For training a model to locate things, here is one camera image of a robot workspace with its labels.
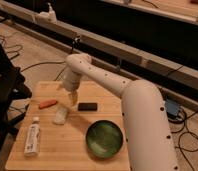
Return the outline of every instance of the cable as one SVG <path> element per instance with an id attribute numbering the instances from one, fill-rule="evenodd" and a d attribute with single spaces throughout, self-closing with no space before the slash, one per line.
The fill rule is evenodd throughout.
<path id="1" fill-rule="evenodd" d="M 69 54 L 73 54 L 74 51 L 74 47 L 76 44 L 79 44 L 79 42 L 81 41 L 81 37 L 80 36 L 76 36 L 75 39 L 72 41 L 72 45 L 71 45 L 71 49 Z M 67 66 L 65 66 L 60 72 L 59 74 L 56 76 L 56 78 L 53 81 L 57 81 L 58 78 L 60 77 L 60 75 L 64 72 L 64 70 L 67 68 Z"/>
<path id="2" fill-rule="evenodd" d="M 143 2 L 146 2 L 148 4 L 151 4 L 153 7 L 159 9 L 159 7 L 157 5 L 155 5 L 154 3 L 150 2 L 150 1 L 147 1 L 147 0 L 142 0 Z"/>
<path id="3" fill-rule="evenodd" d="M 184 159 L 186 160 L 186 162 L 188 163 L 188 165 L 190 166 L 190 168 L 195 171 L 195 168 L 193 167 L 192 163 L 190 162 L 190 160 L 187 158 L 187 156 L 185 155 L 184 152 L 197 152 L 198 151 L 198 147 L 195 148 L 195 149 L 187 149 L 187 148 L 184 148 L 182 147 L 182 144 L 181 144 L 181 140 L 182 138 L 187 135 L 187 134 L 190 134 L 194 139 L 196 139 L 198 141 L 198 135 L 195 134 L 194 132 L 190 131 L 189 128 L 188 128 L 188 125 L 187 125 L 187 121 L 192 118 L 193 116 L 195 116 L 197 113 L 198 113 L 198 110 L 195 111 L 193 114 L 187 116 L 187 113 L 186 111 L 181 108 L 180 112 L 182 113 L 182 120 L 178 120 L 177 122 L 176 121 L 170 121 L 171 123 L 173 124 L 183 124 L 182 128 L 178 131 L 174 131 L 172 133 L 180 133 L 181 131 L 184 130 L 184 128 L 186 129 L 185 132 L 181 133 L 178 137 L 178 146 L 176 146 L 175 148 L 176 149 L 179 149 L 181 154 L 183 155 Z"/>
<path id="4" fill-rule="evenodd" d="M 10 106 L 10 108 L 12 108 L 13 110 L 16 110 L 16 111 L 18 111 L 18 112 L 20 112 L 20 113 L 24 113 L 25 111 L 22 111 L 22 109 L 25 109 L 25 108 L 17 108 L 17 107 L 13 107 L 13 106 Z"/>
<path id="5" fill-rule="evenodd" d="M 62 61 L 62 62 L 40 62 L 40 63 L 36 63 L 36 64 L 33 64 L 33 65 L 30 65 L 28 66 L 27 68 L 24 68 L 21 70 L 21 72 L 24 72 L 30 68 L 33 68 L 33 67 L 36 67 L 36 66 L 39 66 L 39 65 L 45 65 L 45 64 L 64 64 L 65 61 Z"/>
<path id="6" fill-rule="evenodd" d="M 191 117 L 195 116 L 196 114 L 198 114 L 198 110 L 195 111 L 193 114 L 189 115 L 189 116 L 187 117 L 187 119 L 190 119 Z"/>
<path id="7" fill-rule="evenodd" d="M 60 75 L 64 72 L 64 70 L 66 69 L 67 67 L 65 66 L 60 72 L 59 74 L 56 76 L 56 78 L 53 80 L 53 81 L 57 81 L 58 78 L 60 77 Z"/>

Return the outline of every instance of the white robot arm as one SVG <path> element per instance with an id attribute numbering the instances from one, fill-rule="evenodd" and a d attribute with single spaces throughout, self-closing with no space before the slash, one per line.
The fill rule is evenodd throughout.
<path id="1" fill-rule="evenodd" d="M 88 54 L 73 54 L 63 78 L 66 90 L 78 89 L 86 75 L 121 98 L 131 168 L 134 171 L 179 170 L 172 135 L 158 88 L 146 80 L 132 81 L 91 64 Z"/>

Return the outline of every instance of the white bottle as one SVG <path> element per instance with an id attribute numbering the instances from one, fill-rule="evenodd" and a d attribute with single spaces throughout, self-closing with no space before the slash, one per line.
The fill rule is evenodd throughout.
<path id="1" fill-rule="evenodd" d="M 49 12 L 48 13 L 50 15 L 50 21 L 55 23 L 57 21 L 56 12 L 53 10 L 50 3 L 47 3 L 47 4 L 49 6 Z"/>
<path id="2" fill-rule="evenodd" d="M 25 156 L 34 156 L 39 152 L 39 117 L 34 117 L 32 124 L 29 126 L 27 139 L 25 143 Z"/>

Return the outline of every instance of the desk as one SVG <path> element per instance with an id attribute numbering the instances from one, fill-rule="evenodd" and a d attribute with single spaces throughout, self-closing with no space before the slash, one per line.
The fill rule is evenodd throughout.
<path id="1" fill-rule="evenodd" d="M 39 82 L 37 84 L 26 117 L 6 163 L 6 170 L 130 170 L 126 141 L 119 153 L 107 160 L 96 159 L 88 152 L 85 144 L 86 131 L 97 120 L 106 119 L 115 122 L 124 134 L 120 99 L 89 81 L 81 83 L 78 93 L 79 102 L 97 102 L 98 111 L 78 112 L 77 105 L 71 107 L 68 92 L 61 86 L 61 82 Z M 39 110 L 38 104 L 48 99 L 57 99 L 58 104 Z M 54 125 L 52 119 L 61 103 L 70 108 L 70 113 L 65 125 Z M 34 116 L 40 118 L 40 153 L 35 157 L 25 157 L 26 134 Z"/>

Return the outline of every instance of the bowl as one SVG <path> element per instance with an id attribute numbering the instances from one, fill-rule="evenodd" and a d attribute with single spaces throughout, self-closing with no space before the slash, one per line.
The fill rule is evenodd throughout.
<path id="1" fill-rule="evenodd" d="M 114 156 L 123 144 L 120 128 L 108 120 L 99 120 L 87 130 L 86 143 L 96 157 L 106 159 Z"/>

